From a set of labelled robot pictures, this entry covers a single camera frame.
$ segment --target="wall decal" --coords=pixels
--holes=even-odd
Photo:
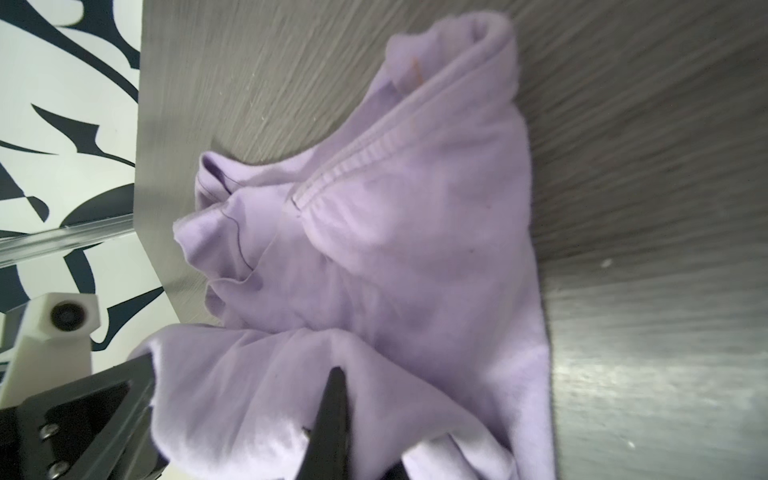
[[[90,222],[100,218],[128,215],[134,211],[134,185],[124,185],[93,197],[75,208],[61,222],[62,227]]]
[[[0,20],[23,28],[51,45],[55,45],[61,50],[80,58],[91,67],[100,71],[102,75],[112,80],[136,102],[139,101],[138,89],[132,83],[120,75],[114,68],[104,63],[99,57],[82,48],[67,35],[61,33],[55,26],[45,21],[25,0],[3,0],[2,8],[0,8]]]
[[[131,68],[139,68],[139,52],[125,41],[114,23],[112,2],[104,2],[104,0],[81,0],[81,2],[83,18],[78,23],[67,26],[110,42],[123,52]]]
[[[24,196],[24,191],[19,188],[8,171],[0,164],[0,200],[10,198],[20,198]]]
[[[29,301],[27,293],[22,287],[22,282],[18,278],[18,269],[16,265],[10,265],[0,268],[0,313],[8,312],[23,303]]]
[[[29,154],[51,155],[44,151],[37,151],[37,150],[32,150],[30,148],[19,147],[18,145],[10,144],[7,141],[2,141],[2,140],[0,140],[0,147],[10,148],[11,150],[16,150],[16,151],[25,151]]]
[[[109,312],[107,336],[104,338],[104,341],[99,343],[91,340],[91,350],[100,352],[101,350],[106,349],[109,346],[109,342],[111,342],[120,329],[128,323],[128,320],[134,318],[134,316],[139,313],[139,310],[149,305],[152,300],[158,298],[163,292],[164,290],[161,286],[152,291],[135,296],[132,299],[125,300],[123,303],[109,307],[107,309],[107,312]]]
[[[32,105],[32,108],[38,112],[40,117],[47,121],[53,128],[66,135],[78,152],[81,154],[97,155],[99,157],[110,158],[115,161],[119,161],[122,164],[135,166],[134,162],[120,158],[117,155],[111,155],[103,152],[96,145],[96,133],[98,133],[98,125],[86,124],[82,121],[72,120],[71,118],[62,117],[50,111],[43,110],[42,108]]]
[[[35,209],[35,212],[37,213],[38,217],[40,217],[40,220],[45,220],[48,218],[48,205],[45,204],[43,200],[40,200],[37,197],[27,197],[27,201],[30,205],[32,205],[32,208]]]
[[[76,248],[64,255],[64,262],[67,264],[74,284],[78,286],[78,292],[96,293],[96,280],[88,258],[85,256],[85,248]]]
[[[0,238],[133,210],[140,38],[141,0],[0,1]]]

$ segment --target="wood grain surface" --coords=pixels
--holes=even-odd
[[[145,0],[135,224],[179,317],[200,152],[320,141],[390,35],[480,8],[518,29],[560,477],[768,478],[765,2]]]

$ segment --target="purple fabric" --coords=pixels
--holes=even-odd
[[[351,474],[554,478],[549,348],[528,234],[531,158],[510,22],[396,35],[363,103],[278,164],[215,153],[174,225],[224,328],[151,351],[152,432],[198,478],[292,478],[329,370]]]

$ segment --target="seam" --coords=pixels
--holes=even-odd
[[[471,97],[467,97],[467,98],[464,99],[464,101],[462,101],[460,103],[457,103],[456,106],[454,108],[452,108],[452,111],[454,111],[454,112],[461,111],[461,110],[465,109],[468,105],[477,103],[477,100],[479,98],[482,98],[482,96],[483,96],[483,93],[479,93],[479,94],[472,95]],[[350,175],[358,172],[358,170],[360,170],[361,168],[368,167],[371,164],[374,164],[374,163],[377,163],[377,162],[380,162],[380,161],[386,161],[389,158],[392,158],[395,154],[397,154],[397,153],[399,153],[399,152],[401,152],[401,151],[403,151],[405,149],[408,149],[408,148],[412,147],[418,141],[423,140],[424,136],[430,135],[430,134],[434,134],[435,131],[439,130],[440,128],[445,126],[450,121],[453,121],[453,119],[454,119],[453,115],[454,114],[446,114],[446,115],[444,115],[441,118],[440,121],[432,122],[432,123],[429,124],[428,127],[424,127],[423,129],[419,129],[418,133],[411,133],[411,134],[409,134],[408,136],[410,137],[410,139],[408,141],[406,141],[406,143],[398,145],[395,148],[393,148],[392,150],[384,151],[384,152],[382,152],[379,155],[373,155],[373,156],[371,156],[371,158],[359,160],[359,165],[352,166],[350,168],[350,170],[348,170],[347,172],[337,173],[336,176],[332,180],[329,180],[329,181],[325,182],[325,184],[321,185],[317,191],[311,193],[310,197],[307,200],[302,201],[301,197],[306,195],[308,193],[308,191],[311,190],[312,186],[317,185],[318,183],[322,183],[323,182],[323,177],[325,175],[332,174],[335,169],[341,167],[344,164],[348,164],[349,161],[350,161],[350,158],[355,157],[361,151],[364,151],[365,149],[370,148],[374,144],[381,144],[386,138],[388,138],[388,137],[390,137],[392,135],[392,132],[399,125],[401,125],[402,123],[407,122],[409,120],[412,120],[414,117],[417,117],[424,110],[426,110],[429,107],[429,105],[433,104],[433,102],[435,102],[435,101],[438,101],[438,97],[439,96],[436,94],[435,97],[430,98],[428,101],[426,101],[425,103],[423,103],[420,106],[418,106],[416,108],[416,110],[414,112],[412,112],[410,115],[408,115],[408,116],[406,116],[406,117],[404,117],[402,119],[399,119],[397,122],[393,122],[393,124],[390,125],[389,128],[386,129],[385,131],[383,131],[380,135],[373,135],[373,134],[371,134],[370,135],[370,137],[371,137],[370,139],[368,139],[364,143],[360,143],[358,145],[354,145],[354,142],[353,142],[353,144],[350,145],[351,148],[348,151],[342,151],[342,152],[340,152],[341,155],[339,156],[339,158],[331,159],[329,164],[327,165],[326,169],[324,169],[324,171],[320,175],[318,175],[317,178],[315,180],[313,180],[311,184],[308,184],[306,186],[306,189],[304,190],[304,192],[302,192],[301,195],[299,195],[299,198],[297,199],[298,200],[298,204],[296,206],[298,207],[299,205],[301,205],[300,210],[302,210],[303,208],[308,207],[322,192],[324,192],[328,187],[331,187],[332,185],[334,185],[335,182],[337,182],[338,180],[342,180],[344,178],[349,177]]]
[[[466,79],[469,75],[472,75],[475,73],[478,69],[488,66],[501,52],[503,52],[508,46],[509,46],[509,37],[510,35],[506,35],[507,41],[500,42],[499,45],[496,46],[492,51],[486,52],[486,58],[480,61],[477,65],[475,65],[474,68],[469,69],[465,71],[463,74],[461,74],[459,77],[455,78],[453,81],[446,81],[442,78],[433,77],[429,80],[427,80],[426,84],[420,87],[419,89],[425,89],[427,86],[435,82],[435,86],[432,88],[434,91],[428,91],[427,94],[430,96],[422,101],[422,103],[419,103],[418,96],[416,95],[416,92],[412,93],[412,98],[415,98],[411,102],[408,102],[406,99],[401,104],[395,106],[394,109],[392,109],[389,112],[386,112],[382,118],[380,118],[376,124],[374,124],[369,130],[363,132],[357,139],[353,140],[350,144],[347,145],[347,147],[343,148],[337,155],[334,157],[331,157],[328,161],[328,163],[325,165],[325,168],[322,169],[322,171],[317,171],[312,177],[307,179],[306,182],[302,184],[300,187],[300,190],[298,194],[296,195],[298,203],[303,204],[304,207],[308,206],[316,197],[316,195],[325,190],[326,186],[323,186],[320,188],[318,192],[315,192],[314,194],[311,194],[311,197],[307,201],[302,202],[302,197],[307,193],[308,190],[311,189],[311,187],[318,182],[322,180],[322,178],[325,176],[325,174],[330,173],[332,170],[337,168],[339,165],[345,163],[351,156],[359,153],[360,151],[370,147],[372,144],[375,144],[377,142],[381,142],[383,138],[389,137],[393,130],[395,130],[400,124],[407,121],[408,119],[413,119],[419,112],[422,112],[425,110],[425,106],[428,104],[432,104],[434,101],[436,101],[437,98],[440,97],[442,93],[444,93],[446,90],[450,89],[451,86],[458,84],[459,82]],[[482,94],[474,94],[470,98],[466,98],[461,103],[457,104],[455,107],[453,107],[452,111],[460,111],[464,109],[468,104],[473,103],[479,96]],[[411,112],[411,114],[407,114],[405,117],[401,118],[400,111],[405,110],[409,104],[415,104],[414,111]],[[443,117],[442,124],[447,121],[452,115],[447,114]],[[425,129],[425,131],[419,132],[420,134],[428,134],[432,133],[435,128],[436,124],[432,124],[431,128]],[[411,140],[411,144],[415,141],[416,135],[411,134],[414,139]],[[376,158],[372,158],[368,162],[371,163],[373,161],[377,160]]]
[[[211,200],[215,200],[217,204],[221,204],[221,203],[223,203],[223,202],[224,202],[224,199],[221,199],[221,198],[219,198],[219,197],[218,197],[218,195],[216,195],[214,192],[212,192],[212,191],[208,190],[208,188],[207,188],[205,185],[203,185],[203,182],[201,182],[199,178],[196,178],[196,179],[195,179],[195,182],[197,182],[197,186],[198,186],[198,187],[200,187],[200,189],[201,189],[203,192],[205,192],[206,194],[208,194],[208,197],[209,197]]]
[[[237,222],[234,218],[230,217],[226,213],[224,213],[223,210],[219,209],[219,212],[224,215],[226,218],[232,220],[235,223],[235,227],[237,228],[237,252],[240,254],[240,259],[245,263],[245,266],[250,268],[251,272],[253,272],[254,268],[245,260],[245,256],[243,255],[243,247],[240,245],[240,223]]]

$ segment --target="bolt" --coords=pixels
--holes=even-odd
[[[48,440],[53,435],[58,433],[58,425],[55,423],[48,423],[40,429],[40,440]]]
[[[69,470],[69,464],[64,460],[56,462],[48,468],[48,480],[56,480]]]

